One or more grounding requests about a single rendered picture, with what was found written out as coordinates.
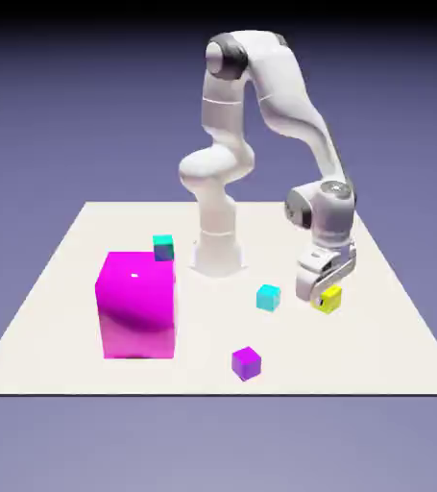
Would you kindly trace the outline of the small teal cube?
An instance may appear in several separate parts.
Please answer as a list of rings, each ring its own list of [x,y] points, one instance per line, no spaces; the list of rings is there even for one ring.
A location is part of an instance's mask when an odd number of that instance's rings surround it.
[[[171,234],[154,234],[153,251],[155,261],[174,260],[174,239]]]

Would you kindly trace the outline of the small purple cube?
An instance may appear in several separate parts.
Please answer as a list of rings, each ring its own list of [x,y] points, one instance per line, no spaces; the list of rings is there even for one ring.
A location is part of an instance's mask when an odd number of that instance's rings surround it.
[[[231,369],[242,381],[247,381],[261,372],[261,356],[250,346],[232,353]]]

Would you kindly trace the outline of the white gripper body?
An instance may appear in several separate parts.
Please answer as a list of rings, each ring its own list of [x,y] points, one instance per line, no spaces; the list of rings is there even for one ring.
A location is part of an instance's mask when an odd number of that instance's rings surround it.
[[[297,261],[296,295],[310,302],[347,277],[356,265],[356,247],[341,248],[310,246]]]

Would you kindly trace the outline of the large magenta box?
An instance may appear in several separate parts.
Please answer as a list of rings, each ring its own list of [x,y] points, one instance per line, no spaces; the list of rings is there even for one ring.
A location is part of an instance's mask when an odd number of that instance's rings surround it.
[[[104,358],[169,359],[176,348],[172,260],[152,252],[110,252],[95,283]]]

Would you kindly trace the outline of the small yellow cube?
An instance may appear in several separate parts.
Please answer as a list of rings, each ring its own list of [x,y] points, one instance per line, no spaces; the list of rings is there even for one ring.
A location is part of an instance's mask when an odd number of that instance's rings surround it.
[[[310,302],[317,310],[329,314],[341,306],[342,288],[339,285],[332,285],[324,291],[318,298]]]

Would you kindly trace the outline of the small cyan cube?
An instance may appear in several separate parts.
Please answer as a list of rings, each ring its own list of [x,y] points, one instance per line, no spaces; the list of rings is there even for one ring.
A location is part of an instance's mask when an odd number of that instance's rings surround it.
[[[269,312],[274,312],[280,303],[280,288],[275,285],[263,284],[255,296],[256,307]]]

